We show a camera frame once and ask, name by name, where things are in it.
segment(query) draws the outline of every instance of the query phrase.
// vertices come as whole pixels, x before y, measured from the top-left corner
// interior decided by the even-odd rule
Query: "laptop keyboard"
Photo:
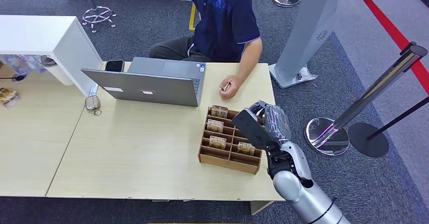
[[[200,85],[200,78],[191,78],[192,84],[194,84],[195,95],[198,93],[198,87]]]

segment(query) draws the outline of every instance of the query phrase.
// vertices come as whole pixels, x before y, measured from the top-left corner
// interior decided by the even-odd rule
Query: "office chair base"
[[[114,28],[116,25],[110,19],[110,17],[116,17],[116,14],[113,13],[110,8],[106,7],[97,7],[88,9],[82,15],[82,25],[91,24],[91,32],[96,33],[97,30],[94,28],[94,24],[108,21],[110,22],[110,27]]]

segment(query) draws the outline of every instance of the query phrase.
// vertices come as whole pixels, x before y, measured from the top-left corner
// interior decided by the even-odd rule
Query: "black stanchion base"
[[[368,140],[368,136],[378,130],[367,123],[356,123],[349,129],[350,143],[361,153],[369,157],[382,157],[389,151],[389,142],[383,133]]]

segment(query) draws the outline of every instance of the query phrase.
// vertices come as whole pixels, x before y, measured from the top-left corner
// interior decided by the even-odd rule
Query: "smartphone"
[[[123,60],[108,61],[106,62],[105,71],[123,72],[124,62]]]

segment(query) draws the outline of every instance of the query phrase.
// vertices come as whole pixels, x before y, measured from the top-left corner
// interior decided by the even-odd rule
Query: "white kiosk stand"
[[[90,94],[94,82],[80,69],[100,69],[103,62],[76,17],[0,15],[0,34],[0,54],[49,56]]]
[[[281,88],[315,79],[307,62],[333,31],[338,0],[302,0],[292,33],[270,73]]]

